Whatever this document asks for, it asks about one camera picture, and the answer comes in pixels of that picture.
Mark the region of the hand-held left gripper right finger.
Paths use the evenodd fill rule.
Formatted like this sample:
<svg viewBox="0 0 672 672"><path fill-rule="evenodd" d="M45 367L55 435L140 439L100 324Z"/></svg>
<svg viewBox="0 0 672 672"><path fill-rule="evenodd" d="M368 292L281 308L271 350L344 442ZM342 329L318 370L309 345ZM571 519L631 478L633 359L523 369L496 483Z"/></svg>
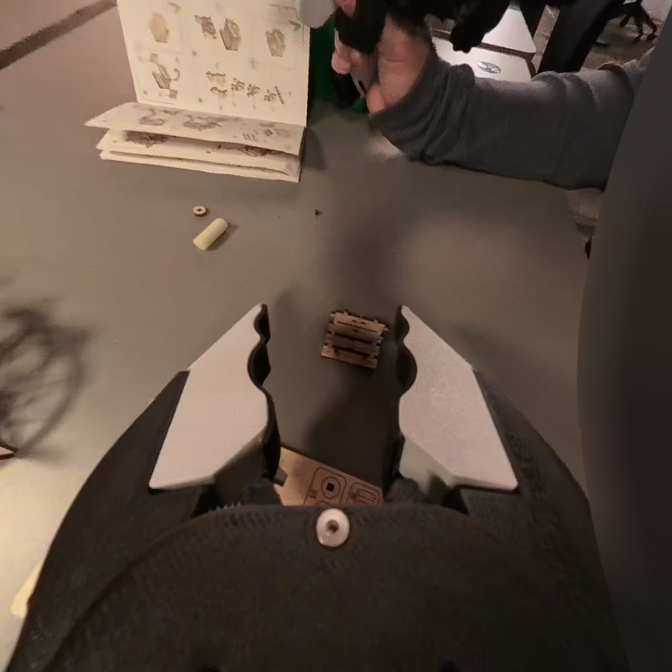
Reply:
<svg viewBox="0 0 672 672"><path fill-rule="evenodd" d="M421 492L514 492L517 477L472 366L407 306L395 329L399 475Z"/></svg>

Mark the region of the laser-cut wooden parts sheet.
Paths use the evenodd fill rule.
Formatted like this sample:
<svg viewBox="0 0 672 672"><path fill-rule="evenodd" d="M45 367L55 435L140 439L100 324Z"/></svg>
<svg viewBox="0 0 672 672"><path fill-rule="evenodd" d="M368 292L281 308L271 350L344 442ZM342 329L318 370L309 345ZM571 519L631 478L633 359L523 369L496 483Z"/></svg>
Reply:
<svg viewBox="0 0 672 672"><path fill-rule="evenodd" d="M284 447L278 472L286 477L275 491L287 507L342 509L384 502L381 488Z"/></svg>

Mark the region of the small slatted wooden assembly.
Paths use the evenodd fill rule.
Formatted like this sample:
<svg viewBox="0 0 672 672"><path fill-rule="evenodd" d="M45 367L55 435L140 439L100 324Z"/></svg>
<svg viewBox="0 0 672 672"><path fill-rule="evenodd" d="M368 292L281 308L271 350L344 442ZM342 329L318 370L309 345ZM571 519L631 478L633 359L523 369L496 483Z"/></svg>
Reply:
<svg viewBox="0 0 672 672"><path fill-rule="evenodd" d="M377 319L334 310L330 315L321 356L336 362L375 370L389 328Z"/></svg>

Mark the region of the white box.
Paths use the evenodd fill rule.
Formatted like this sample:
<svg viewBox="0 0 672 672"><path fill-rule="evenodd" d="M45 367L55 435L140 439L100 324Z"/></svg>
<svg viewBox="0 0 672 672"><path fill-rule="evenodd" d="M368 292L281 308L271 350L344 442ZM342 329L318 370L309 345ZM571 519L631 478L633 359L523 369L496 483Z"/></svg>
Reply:
<svg viewBox="0 0 672 672"><path fill-rule="evenodd" d="M509 7L500 22L468 53L454 49L449 41L449 23L429 21L437 54L452 65L468 65L480 78L529 81L533 76L536 46L523 13Z"/></svg>

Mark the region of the black office chair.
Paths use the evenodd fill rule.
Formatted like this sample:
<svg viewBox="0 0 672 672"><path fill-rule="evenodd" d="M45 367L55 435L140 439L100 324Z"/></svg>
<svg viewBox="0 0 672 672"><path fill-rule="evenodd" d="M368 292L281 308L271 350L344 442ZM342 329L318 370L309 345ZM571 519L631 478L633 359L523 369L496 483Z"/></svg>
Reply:
<svg viewBox="0 0 672 672"><path fill-rule="evenodd" d="M635 34L632 42L651 42L657 38L658 26L651 15L644 9L642 1L623 1L617 14L619 27L626 29L630 23L634 24Z"/></svg>

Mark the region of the small pale cylinder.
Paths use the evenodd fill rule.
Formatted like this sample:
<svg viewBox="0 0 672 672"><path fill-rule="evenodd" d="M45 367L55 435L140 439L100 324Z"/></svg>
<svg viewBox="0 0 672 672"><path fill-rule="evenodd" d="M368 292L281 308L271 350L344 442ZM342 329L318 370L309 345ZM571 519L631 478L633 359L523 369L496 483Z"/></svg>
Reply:
<svg viewBox="0 0 672 672"><path fill-rule="evenodd" d="M211 249L226 233L229 223L223 218L216 218L210 222L194 239L193 244L201 251Z"/></svg>

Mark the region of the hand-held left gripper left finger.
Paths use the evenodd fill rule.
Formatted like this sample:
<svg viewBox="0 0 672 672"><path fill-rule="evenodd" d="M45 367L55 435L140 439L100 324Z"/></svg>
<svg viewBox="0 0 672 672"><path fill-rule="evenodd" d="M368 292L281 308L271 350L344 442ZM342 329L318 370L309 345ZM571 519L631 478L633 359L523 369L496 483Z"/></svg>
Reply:
<svg viewBox="0 0 672 672"><path fill-rule="evenodd" d="M252 307L190 365L148 485L155 491L214 486L243 491L276 482L280 436L273 399L265 304Z"/></svg>

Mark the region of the person's right forearm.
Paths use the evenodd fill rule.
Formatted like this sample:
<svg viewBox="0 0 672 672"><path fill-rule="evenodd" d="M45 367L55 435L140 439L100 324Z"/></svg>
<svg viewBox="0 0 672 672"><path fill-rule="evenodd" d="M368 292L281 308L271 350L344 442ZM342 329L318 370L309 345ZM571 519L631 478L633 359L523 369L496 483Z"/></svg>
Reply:
<svg viewBox="0 0 672 672"><path fill-rule="evenodd" d="M413 161L605 191L652 54L511 82L433 53L411 91L372 125Z"/></svg>

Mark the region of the white instruction booklet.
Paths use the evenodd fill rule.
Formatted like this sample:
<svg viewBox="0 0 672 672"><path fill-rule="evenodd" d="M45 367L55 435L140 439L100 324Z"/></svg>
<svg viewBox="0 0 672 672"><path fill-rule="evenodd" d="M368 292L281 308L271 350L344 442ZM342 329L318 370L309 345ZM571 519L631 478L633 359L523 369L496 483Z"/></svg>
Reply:
<svg viewBox="0 0 672 672"><path fill-rule="evenodd" d="M136 101L101 159L298 183L310 28L298 1L117 1Z"/></svg>

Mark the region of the person's right hand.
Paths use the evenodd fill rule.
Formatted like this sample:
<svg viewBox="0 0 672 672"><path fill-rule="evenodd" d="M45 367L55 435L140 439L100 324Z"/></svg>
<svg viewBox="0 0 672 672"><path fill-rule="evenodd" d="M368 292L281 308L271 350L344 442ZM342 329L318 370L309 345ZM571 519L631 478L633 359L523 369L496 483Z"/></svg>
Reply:
<svg viewBox="0 0 672 672"><path fill-rule="evenodd" d="M369 56L340 37L340 26L356 17L361 7L373 1L335 1L335 46L331 57L332 75L352 83L351 72L364 67ZM431 1L387 1L384 26L376 45L376 73L365 92L368 113L373 116L399 104L421 79L435 50L424 24Z"/></svg>

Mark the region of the green object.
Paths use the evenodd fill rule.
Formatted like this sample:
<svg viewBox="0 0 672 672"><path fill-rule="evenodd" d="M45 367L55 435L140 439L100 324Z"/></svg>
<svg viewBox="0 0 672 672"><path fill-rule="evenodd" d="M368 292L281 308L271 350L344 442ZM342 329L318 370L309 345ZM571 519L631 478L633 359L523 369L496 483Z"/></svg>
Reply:
<svg viewBox="0 0 672 672"><path fill-rule="evenodd" d="M308 97L335 107L367 113L365 98L357 90L350 73L341 75L332 68L335 50L335 26L329 18L321 27L310 31Z"/></svg>

